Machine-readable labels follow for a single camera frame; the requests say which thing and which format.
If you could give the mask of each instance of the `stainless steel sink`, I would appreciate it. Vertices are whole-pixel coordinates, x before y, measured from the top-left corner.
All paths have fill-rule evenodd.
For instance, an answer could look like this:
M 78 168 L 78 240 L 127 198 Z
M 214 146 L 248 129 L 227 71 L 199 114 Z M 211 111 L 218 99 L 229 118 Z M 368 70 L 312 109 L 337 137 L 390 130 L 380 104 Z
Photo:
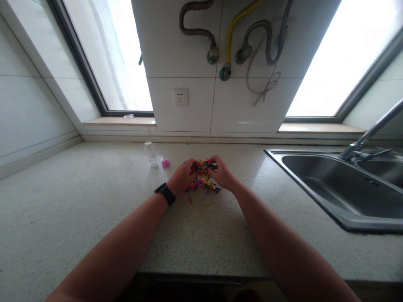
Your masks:
M 265 152 L 344 229 L 403 232 L 403 169 L 398 163 L 347 163 L 337 157 L 339 152 Z
M 403 164 L 395 161 L 359 161 L 357 164 L 365 171 L 403 188 Z

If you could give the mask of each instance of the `watch strap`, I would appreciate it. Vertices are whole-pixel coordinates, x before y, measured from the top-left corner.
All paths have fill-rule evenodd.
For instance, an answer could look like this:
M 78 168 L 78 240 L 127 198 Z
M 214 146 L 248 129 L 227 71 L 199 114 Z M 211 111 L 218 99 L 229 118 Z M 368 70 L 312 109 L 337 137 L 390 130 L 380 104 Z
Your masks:
M 176 200 L 175 195 L 168 188 L 166 183 L 163 183 L 157 189 L 155 189 L 154 193 L 161 193 L 162 195 L 164 195 L 165 199 L 168 202 L 168 206 L 171 206 Z

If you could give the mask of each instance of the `pink object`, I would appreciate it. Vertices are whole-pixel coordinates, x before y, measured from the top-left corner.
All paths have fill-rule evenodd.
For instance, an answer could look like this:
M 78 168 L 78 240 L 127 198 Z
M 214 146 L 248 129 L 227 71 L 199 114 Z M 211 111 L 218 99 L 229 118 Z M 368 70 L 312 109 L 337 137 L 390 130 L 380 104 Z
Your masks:
M 163 159 L 161 164 L 163 168 L 168 168 L 171 165 L 169 159 Z

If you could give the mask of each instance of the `hand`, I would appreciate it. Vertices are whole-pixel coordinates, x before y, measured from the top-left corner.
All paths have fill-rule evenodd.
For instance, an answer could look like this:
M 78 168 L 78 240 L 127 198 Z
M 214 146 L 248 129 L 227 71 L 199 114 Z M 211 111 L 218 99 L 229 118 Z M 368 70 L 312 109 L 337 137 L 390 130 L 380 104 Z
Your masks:
M 232 171 L 227 167 L 227 165 L 221 160 L 218 155 L 214 155 L 210 158 L 209 164 L 217 163 L 217 172 L 207 168 L 209 176 L 214 178 L 214 180 L 224 189 L 232 191 L 239 181 L 238 178 L 232 173 Z
M 176 169 L 167 182 L 168 188 L 175 196 L 186 190 L 196 178 L 197 171 L 193 168 L 193 164 L 197 162 L 196 159 L 188 159 Z

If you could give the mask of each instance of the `person's left hand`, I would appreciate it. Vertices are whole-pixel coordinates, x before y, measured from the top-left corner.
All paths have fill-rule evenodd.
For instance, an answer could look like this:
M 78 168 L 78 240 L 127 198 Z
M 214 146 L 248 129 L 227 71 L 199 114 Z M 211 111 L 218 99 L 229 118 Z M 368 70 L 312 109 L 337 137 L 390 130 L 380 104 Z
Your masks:
M 196 178 L 197 171 L 193 168 L 193 164 L 197 162 L 196 159 L 188 159 L 176 169 L 167 182 L 168 188 L 175 196 L 186 190 Z

